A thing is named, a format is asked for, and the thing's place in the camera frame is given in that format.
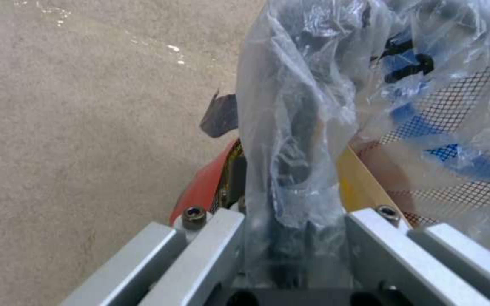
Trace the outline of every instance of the plastic bag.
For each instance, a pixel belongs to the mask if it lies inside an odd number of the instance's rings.
[[[268,1],[243,43],[236,93],[251,284],[351,285],[334,161],[353,136],[397,204],[446,213],[435,196],[406,203],[398,193],[462,184],[455,173],[468,178],[490,147],[490,85],[453,93],[481,73],[490,0]],[[479,123],[468,118],[478,105]],[[455,156],[439,165],[440,155]]]

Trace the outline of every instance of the concrete floor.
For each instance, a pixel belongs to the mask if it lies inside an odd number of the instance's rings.
[[[53,305],[230,137],[198,129],[233,91],[264,0],[0,0],[0,305]]]

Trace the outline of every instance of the silver metal bar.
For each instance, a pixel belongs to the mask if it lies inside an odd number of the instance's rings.
[[[372,209],[347,215],[346,225],[352,270],[363,286],[396,286],[417,306],[490,305]]]
[[[219,283],[229,285],[239,267],[243,219],[219,209],[140,306],[201,306]]]
[[[61,305],[137,304],[185,247],[183,234],[150,223]]]
[[[490,251],[447,224],[408,236],[490,299]]]

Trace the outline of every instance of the yellow panel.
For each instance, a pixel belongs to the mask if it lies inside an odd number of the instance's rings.
[[[350,147],[345,149],[338,160],[338,172],[342,202],[349,213],[367,207],[388,205],[396,209],[407,222],[397,205]]]

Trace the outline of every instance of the red plastic part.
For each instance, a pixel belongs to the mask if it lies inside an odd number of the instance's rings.
[[[224,164],[236,141],[237,139],[231,142],[214,161],[196,173],[194,180],[186,187],[173,208],[169,224],[173,225],[175,219],[190,207],[202,207],[206,211],[211,209]]]

